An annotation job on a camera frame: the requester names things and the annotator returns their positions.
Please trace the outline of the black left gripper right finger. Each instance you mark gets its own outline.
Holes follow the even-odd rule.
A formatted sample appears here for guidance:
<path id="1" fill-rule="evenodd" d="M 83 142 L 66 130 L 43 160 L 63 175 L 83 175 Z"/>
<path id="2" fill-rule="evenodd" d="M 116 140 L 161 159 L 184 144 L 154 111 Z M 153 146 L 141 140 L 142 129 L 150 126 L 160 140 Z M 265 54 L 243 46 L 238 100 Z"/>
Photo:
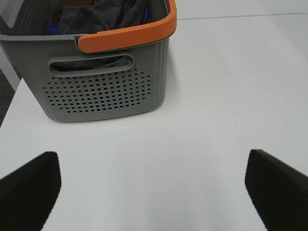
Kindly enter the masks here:
<path id="1" fill-rule="evenodd" d="M 251 150 L 245 187 L 269 231 L 308 229 L 308 178 L 263 150 Z"/>

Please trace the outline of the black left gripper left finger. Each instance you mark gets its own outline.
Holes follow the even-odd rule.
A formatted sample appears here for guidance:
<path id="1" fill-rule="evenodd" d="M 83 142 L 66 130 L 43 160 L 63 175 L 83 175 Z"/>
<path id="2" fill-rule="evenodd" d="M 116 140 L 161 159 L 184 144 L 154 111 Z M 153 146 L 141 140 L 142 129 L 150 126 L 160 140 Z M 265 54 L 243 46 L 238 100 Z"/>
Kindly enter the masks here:
<path id="1" fill-rule="evenodd" d="M 0 229 L 40 231 L 61 189 L 56 152 L 44 152 L 0 180 Z"/>

